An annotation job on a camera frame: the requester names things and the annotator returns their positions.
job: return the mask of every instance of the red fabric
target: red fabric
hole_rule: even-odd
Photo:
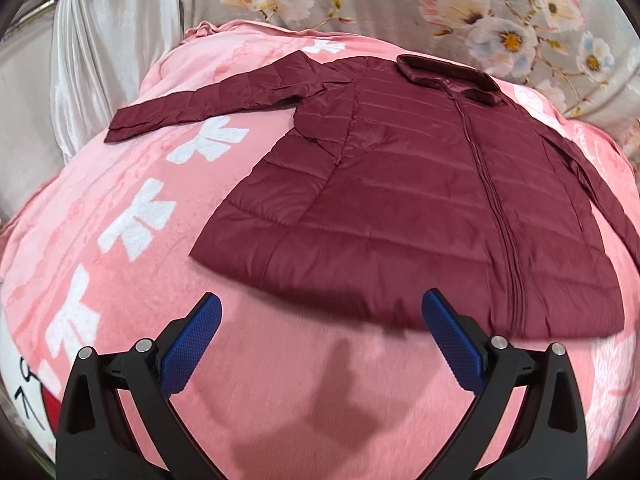
[[[640,239],[580,149],[486,74],[419,56],[295,52],[118,111],[106,142],[298,102],[294,127],[216,209],[191,256],[288,300],[424,329],[437,286],[490,333],[607,336],[618,280],[591,198],[636,266]]]
[[[40,391],[42,393],[42,403],[44,404],[44,411],[47,413],[47,420],[49,421],[49,427],[53,434],[58,433],[58,423],[60,422],[60,411],[62,410],[62,403],[53,396],[53,394],[47,390],[42,384],[40,385]]]

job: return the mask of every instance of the gray floral fabric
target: gray floral fabric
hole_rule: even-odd
[[[342,30],[477,66],[595,124],[640,170],[640,40],[615,0],[182,0],[186,27]]]

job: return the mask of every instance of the jacket sleeve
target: jacket sleeve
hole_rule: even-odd
[[[325,81],[352,80],[297,50],[270,65],[198,90],[176,92],[121,108],[111,121],[104,142],[121,142],[163,126],[203,121],[217,115],[293,104],[321,92]]]
[[[564,164],[574,174],[588,197],[599,209],[613,231],[620,237],[626,250],[640,270],[640,237],[626,215],[622,204],[610,190],[598,170],[591,164],[582,150],[572,140],[565,139],[554,129],[546,126],[538,130],[561,155]]]

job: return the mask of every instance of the pink blanket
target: pink blanket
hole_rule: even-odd
[[[204,23],[150,70],[138,101],[196,89],[297,49],[321,62],[395,59],[405,52],[349,34]],[[534,117],[578,143],[640,227],[634,176],[612,140],[563,119],[535,91],[499,83]],[[415,478],[471,400],[428,334],[302,312],[188,257],[211,213],[290,129],[291,117],[290,109],[242,113],[115,146],[104,145],[104,135],[92,140],[0,236],[1,301],[10,333],[61,397],[81,346],[127,349],[213,291],[223,302],[222,325],[172,402],[229,478]],[[591,470],[640,405],[634,359],[640,277],[610,226],[594,215],[620,280],[626,328],[603,340],[564,342],[586,410]],[[498,455],[520,397],[514,396],[485,460]],[[158,460],[139,423],[134,430],[145,453]]]

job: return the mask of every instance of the jacket zipper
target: jacket zipper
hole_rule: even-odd
[[[484,185],[484,190],[486,191],[486,195],[489,201],[489,207],[494,213],[495,219],[498,223],[498,228],[500,230],[500,234],[502,235],[502,244],[504,247],[504,251],[507,259],[507,266],[509,271],[509,290],[508,290],[508,300],[509,305],[511,306],[511,319],[510,326],[512,335],[520,336],[524,334],[524,282],[522,279],[522,272],[520,270],[520,258],[518,256],[518,250],[516,248],[515,237],[513,235],[513,231],[509,225],[506,215],[502,209],[502,204],[500,204],[500,199],[498,198],[498,193],[495,190],[494,184],[489,177],[488,170],[486,167],[486,163],[484,161],[484,157],[480,152],[476,141],[471,135],[470,127],[468,125],[468,119],[466,114],[462,111],[462,107],[460,106],[460,102],[458,98],[449,90],[449,88],[441,82],[442,87],[446,90],[449,98],[454,102],[456,106],[456,110],[460,115],[460,121],[462,122],[462,129],[465,133],[466,141],[469,143],[471,147],[471,152],[473,153],[474,160],[476,162],[476,166],[478,167],[478,174],[480,176],[480,180]]]

